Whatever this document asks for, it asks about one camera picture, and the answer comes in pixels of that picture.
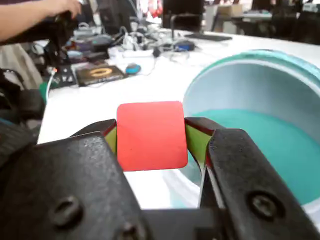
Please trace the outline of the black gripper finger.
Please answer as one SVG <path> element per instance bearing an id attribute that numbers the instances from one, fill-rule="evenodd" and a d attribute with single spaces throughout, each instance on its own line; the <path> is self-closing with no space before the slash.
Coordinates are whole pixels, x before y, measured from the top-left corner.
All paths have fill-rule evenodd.
<path id="1" fill-rule="evenodd" d="M 242 129 L 184 119 L 187 149 L 202 170 L 198 207 L 212 219 L 200 240 L 317 240 L 319 231 Z"/>
<path id="2" fill-rule="evenodd" d="M 35 144 L 0 125 L 3 240 L 148 240 L 150 230 L 100 132 Z"/>

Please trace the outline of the person's bare hand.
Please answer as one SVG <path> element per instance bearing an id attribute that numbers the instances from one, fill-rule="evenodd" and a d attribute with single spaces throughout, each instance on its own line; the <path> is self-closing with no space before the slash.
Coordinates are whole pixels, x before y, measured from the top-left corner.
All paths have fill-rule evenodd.
<path id="1" fill-rule="evenodd" d="M 58 0 L 55 13 L 61 14 L 64 12 L 70 12 L 71 17 L 74 19 L 82 12 L 82 4 L 78 0 Z"/>

